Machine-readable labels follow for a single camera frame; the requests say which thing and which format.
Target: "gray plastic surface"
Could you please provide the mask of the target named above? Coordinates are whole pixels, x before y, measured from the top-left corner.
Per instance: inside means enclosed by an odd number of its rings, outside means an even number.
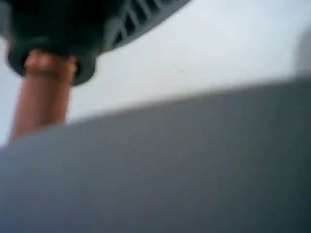
[[[309,233],[311,82],[54,128],[0,155],[0,232]]]

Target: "copper tube end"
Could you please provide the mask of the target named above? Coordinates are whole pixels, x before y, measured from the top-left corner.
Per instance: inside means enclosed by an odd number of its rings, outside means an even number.
[[[11,139],[64,123],[76,60],[73,56],[34,50],[25,68]]]

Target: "white background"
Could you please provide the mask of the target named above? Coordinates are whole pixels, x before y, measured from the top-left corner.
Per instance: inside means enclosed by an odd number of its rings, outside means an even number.
[[[310,0],[193,0],[132,44],[102,55],[96,75],[73,89],[68,123],[201,91],[284,79],[311,30]],[[0,145],[21,79],[0,41]]]

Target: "dark plastic housing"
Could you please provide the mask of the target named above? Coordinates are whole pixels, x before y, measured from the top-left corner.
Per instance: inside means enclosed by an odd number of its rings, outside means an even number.
[[[28,52],[41,48],[75,55],[78,85],[93,75],[97,56],[140,37],[189,1],[0,0],[0,33],[20,75]]]

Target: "plastic vent slot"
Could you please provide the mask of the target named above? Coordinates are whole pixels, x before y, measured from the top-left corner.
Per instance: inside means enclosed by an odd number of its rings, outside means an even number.
[[[159,12],[160,8],[159,6],[157,5],[156,1],[155,0],[145,0],[150,12],[152,14],[156,14]]]
[[[178,4],[181,0],[131,0],[124,8],[122,28],[119,29],[113,41],[113,46],[117,47],[128,37],[131,37],[140,28],[148,25],[161,14],[162,7]]]
[[[113,43],[114,46],[118,45],[123,40],[123,36],[121,32],[118,32],[116,39]]]
[[[148,17],[147,17],[147,13],[144,12],[141,4],[138,2],[138,0],[133,0],[132,1],[132,6],[133,6],[133,10],[136,13],[137,19],[139,21],[140,24],[143,24],[147,21]]]

